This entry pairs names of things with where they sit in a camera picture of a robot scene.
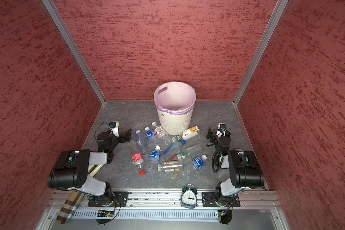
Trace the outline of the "red label red cap bottle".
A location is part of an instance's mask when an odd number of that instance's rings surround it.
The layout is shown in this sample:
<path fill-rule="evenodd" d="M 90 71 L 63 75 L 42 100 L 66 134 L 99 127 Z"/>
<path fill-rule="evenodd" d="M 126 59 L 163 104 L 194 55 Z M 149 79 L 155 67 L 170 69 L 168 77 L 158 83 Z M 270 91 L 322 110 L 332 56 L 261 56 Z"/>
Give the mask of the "red label red cap bottle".
<path fill-rule="evenodd" d="M 139 174 L 143 176 L 145 174 L 145 161 L 141 153 L 135 153 L 132 155 L 133 164 L 139 169 Z"/>

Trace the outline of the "beige calculator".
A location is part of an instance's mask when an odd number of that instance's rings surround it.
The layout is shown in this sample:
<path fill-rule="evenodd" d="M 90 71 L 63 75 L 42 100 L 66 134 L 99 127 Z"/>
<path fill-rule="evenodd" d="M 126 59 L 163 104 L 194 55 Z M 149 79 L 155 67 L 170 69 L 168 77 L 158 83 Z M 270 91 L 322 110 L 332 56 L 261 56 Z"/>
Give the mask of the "beige calculator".
<path fill-rule="evenodd" d="M 88 174 L 91 177 L 94 177 L 100 169 L 103 167 L 103 165 L 90 165 L 88 166 Z"/>

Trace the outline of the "corner aluminium post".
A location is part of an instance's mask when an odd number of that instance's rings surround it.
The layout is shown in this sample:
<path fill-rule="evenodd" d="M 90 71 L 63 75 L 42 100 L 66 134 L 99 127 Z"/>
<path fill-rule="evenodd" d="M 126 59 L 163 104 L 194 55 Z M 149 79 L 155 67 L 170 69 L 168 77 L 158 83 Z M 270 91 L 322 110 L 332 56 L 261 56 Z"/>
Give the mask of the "corner aluminium post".
<path fill-rule="evenodd" d="M 66 27 L 63 19 L 61 18 L 54 2 L 50 1 L 50 0 L 42 0 L 42 3 L 44 4 L 47 12 L 49 13 L 50 17 L 52 18 L 53 22 L 55 23 L 57 29 L 59 30 L 60 34 L 64 38 L 65 42 L 67 43 L 69 49 L 71 50 L 73 56 L 75 57 L 81 70 L 83 71 L 84 75 L 86 76 L 92 89 L 96 93 L 101 104 L 105 105 L 107 100 L 106 100 L 104 94 L 102 93 L 102 91 L 101 91 L 95 77 L 93 76 L 90 68 L 88 67 L 84 57 L 82 56 L 79 48 L 77 47 L 74 39 L 72 38 L 68 28 Z"/>
<path fill-rule="evenodd" d="M 261 56 L 262 54 L 264 53 L 266 47 L 267 47 L 267 44 L 281 18 L 281 15 L 282 13 L 284 12 L 284 9 L 286 7 L 286 5 L 288 4 L 288 0 L 278 0 L 276 5 L 275 5 L 275 8 L 272 12 L 272 15 L 268 21 L 268 24 L 265 28 L 265 31 L 262 35 L 262 38 L 259 42 L 259 45 L 255 51 L 255 54 L 254 54 L 254 57 L 249 65 L 249 68 L 245 74 L 245 77 L 241 83 L 241 86 L 238 90 L 238 93 L 233 101 L 234 103 L 234 106 L 238 106 L 239 105 L 239 102 L 240 102 L 240 99 L 242 98 L 243 94 L 244 94 L 244 91 L 261 59 Z"/>

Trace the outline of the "purple bin liner bag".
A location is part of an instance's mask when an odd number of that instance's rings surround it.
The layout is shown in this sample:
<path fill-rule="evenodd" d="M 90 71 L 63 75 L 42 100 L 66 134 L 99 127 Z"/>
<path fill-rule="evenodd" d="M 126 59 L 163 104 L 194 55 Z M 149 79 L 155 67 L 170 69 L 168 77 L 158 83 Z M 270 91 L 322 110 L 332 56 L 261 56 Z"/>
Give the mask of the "purple bin liner bag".
<path fill-rule="evenodd" d="M 193 110 L 196 92 L 184 82 L 171 81 L 160 85 L 154 92 L 154 103 L 159 111 L 171 115 L 185 115 Z"/>

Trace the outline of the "left corner aluminium post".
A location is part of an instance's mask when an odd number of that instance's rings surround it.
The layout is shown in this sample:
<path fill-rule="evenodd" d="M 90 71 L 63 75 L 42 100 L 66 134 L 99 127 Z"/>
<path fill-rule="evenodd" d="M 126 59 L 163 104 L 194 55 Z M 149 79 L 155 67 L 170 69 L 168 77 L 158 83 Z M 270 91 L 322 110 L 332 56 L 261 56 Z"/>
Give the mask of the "left corner aluminium post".
<path fill-rule="evenodd" d="M 59 30 L 60 34 L 64 38 L 65 42 L 67 43 L 69 49 L 71 50 L 73 56 L 75 57 L 81 70 L 83 71 L 84 75 L 86 76 L 92 89 L 96 93 L 101 104 L 105 105 L 107 100 L 106 100 L 104 94 L 102 93 L 102 91 L 101 91 L 95 77 L 93 76 L 90 68 L 88 67 L 84 57 L 82 56 L 79 48 L 77 47 L 74 39 L 72 38 L 68 28 L 66 27 L 63 19 L 61 18 L 54 2 L 50 1 L 50 0 L 42 0 L 42 3 L 44 4 L 47 12 L 49 13 L 50 17 L 52 18 L 53 22 L 55 23 L 57 29 Z"/>

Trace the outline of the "green cap clear bottle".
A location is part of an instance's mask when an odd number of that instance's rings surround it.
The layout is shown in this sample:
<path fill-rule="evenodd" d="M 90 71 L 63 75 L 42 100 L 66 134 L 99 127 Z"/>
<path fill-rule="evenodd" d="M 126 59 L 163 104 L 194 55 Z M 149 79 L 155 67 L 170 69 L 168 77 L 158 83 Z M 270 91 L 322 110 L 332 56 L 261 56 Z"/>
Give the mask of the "green cap clear bottle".
<path fill-rule="evenodd" d="M 179 153 L 177 155 L 177 159 L 179 161 L 185 161 L 185 160 L 194 159 L 203 154 L 204 154 L 203 148 L 200 145 L 194 145 L 187 148 L 185 151 Z"/>

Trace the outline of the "purple tinted plastic bottle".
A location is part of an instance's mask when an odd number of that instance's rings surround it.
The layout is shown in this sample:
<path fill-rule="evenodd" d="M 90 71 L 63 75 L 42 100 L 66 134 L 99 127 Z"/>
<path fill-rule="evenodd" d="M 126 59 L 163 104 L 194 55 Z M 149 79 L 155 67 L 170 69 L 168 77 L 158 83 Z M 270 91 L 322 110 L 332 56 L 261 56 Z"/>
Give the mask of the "purple tinted plastic bottle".
<path fill-rule="evenodd" d="M 140 130 L 136 131 L 136 143 L 137 143 L 137 149 L 138 152 L 142 155 L 145 155 L 148 153 L 148 144 L 145 140 L 144 135 Z"/>

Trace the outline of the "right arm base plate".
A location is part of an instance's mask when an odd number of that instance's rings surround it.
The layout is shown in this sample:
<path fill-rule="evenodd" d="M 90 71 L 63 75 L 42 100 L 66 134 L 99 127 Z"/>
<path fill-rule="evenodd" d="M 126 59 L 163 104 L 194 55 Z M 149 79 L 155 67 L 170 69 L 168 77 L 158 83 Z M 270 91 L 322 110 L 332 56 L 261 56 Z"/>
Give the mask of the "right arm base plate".
<path fill-rule="evenodd" d="M 239 196 L 219 196 L 215 192 L 202 192 L 203 207 L 238 208 L 241 206 Z"/>

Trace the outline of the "clear tube yellow tip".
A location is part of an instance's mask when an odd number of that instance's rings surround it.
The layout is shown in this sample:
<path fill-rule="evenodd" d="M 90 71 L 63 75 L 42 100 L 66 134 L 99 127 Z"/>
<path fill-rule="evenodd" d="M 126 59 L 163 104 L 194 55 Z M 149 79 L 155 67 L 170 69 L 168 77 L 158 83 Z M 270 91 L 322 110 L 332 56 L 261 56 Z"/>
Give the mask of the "clear tube yellow tip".
<path fill-rule="evenodd" d="M 164 172 L 179 172 L 179 168 L 173 168 L 173 169 L 165 169 Z"/>

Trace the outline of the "white ribbed waste bin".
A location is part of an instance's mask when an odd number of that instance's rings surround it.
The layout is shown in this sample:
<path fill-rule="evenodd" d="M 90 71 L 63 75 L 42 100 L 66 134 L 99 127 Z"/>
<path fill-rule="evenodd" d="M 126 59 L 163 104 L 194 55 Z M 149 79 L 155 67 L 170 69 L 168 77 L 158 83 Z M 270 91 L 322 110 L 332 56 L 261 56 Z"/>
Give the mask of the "white ribbed waste bin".
<path fill-rule="evenodd" d="M 157 113 L 162 128 L 169 135 L 174 136 L 182 134 L 184 130 L 189 128 L 193 110 L 185 115 L 171 115 L 169 113 L 159 111 L 158 109 Z"/>

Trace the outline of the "green label clear bottle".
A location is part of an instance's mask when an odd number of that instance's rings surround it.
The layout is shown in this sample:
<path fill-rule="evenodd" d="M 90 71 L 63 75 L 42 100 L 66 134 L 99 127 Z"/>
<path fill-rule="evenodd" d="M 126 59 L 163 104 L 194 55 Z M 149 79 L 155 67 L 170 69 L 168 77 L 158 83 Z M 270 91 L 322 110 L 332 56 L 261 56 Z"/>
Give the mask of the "green label clear bottle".
<path fill-rule="evenodd" d="M 176 135 L 172 137 L 172 142 L 173 143 L 182 143 L 183 145 L 186 144 L 186 141 L 183 139 L 183 137 L 181 135 Z"/>

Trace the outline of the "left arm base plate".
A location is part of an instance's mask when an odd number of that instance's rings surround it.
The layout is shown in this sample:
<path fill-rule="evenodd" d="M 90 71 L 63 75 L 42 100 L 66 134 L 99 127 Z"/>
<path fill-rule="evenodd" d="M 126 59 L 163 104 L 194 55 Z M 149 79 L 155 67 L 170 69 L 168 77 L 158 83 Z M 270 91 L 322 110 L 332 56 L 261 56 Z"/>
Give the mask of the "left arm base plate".
<path fill-rule="evenodd" d="M 125 207 L 129 192 L 111 192 L 101 196 L 88 197 L 88 207 Z"/>

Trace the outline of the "plaid checkered pouch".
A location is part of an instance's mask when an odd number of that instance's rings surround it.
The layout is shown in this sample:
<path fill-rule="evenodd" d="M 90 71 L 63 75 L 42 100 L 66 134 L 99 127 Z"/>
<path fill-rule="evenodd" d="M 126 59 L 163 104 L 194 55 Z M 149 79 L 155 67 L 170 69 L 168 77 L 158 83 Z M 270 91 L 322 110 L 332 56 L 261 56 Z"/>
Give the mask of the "plaid checkered pouch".
<path fill-rule="evenodd" d="M 56 218 L 57 223 L 66 224 L 71 220 L 71 218 L 75 214 L 75 211 L 77 210 L 78 206 L 83 200 L 84 195 L 85 193 L 82 193 L 80 191 L 72 191 L 72 193 L 69 195 L 68 199 L 66 200 L 65 204 L 60 209 L 59 214 L 57 215 L 57 218 Z"/>

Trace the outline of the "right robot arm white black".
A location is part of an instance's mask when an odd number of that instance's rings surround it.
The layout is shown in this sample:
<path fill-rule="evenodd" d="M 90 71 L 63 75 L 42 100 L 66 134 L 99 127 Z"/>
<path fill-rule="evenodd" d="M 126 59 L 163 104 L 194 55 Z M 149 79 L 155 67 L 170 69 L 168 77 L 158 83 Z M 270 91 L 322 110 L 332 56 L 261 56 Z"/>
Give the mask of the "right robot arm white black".
<path fill-rule="evenodd" d="M 229 178 L 217 184 L 214 193 L 203 193 L 204 201 L 217 207 L 239 207 L 238 194 L 248 189 L 263 187 L 265 178 L 253 151 L 230 149 L 231 133 L 224 123 L 209 129 L 207 147 L 214 146 L 211 166 L 213 173 L 229 170 Z"/>

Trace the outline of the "clear tube white label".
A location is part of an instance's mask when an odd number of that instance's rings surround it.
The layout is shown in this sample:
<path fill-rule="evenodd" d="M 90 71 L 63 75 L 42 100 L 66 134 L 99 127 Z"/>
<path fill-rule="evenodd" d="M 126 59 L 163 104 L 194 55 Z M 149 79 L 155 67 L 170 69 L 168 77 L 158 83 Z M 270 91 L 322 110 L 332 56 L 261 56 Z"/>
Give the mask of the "clear tube white label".
<path fill-rule="evenodd" d="M 164 164 L 157 165 L 157 170 L 159 172 L 164 172 L 165 169 L 173 169 L 173 168 L 179 168 L 180 171 L 182 171 L 183 165 L 181 163 L 172 163 L 172 164 L 164 163 Z"/>

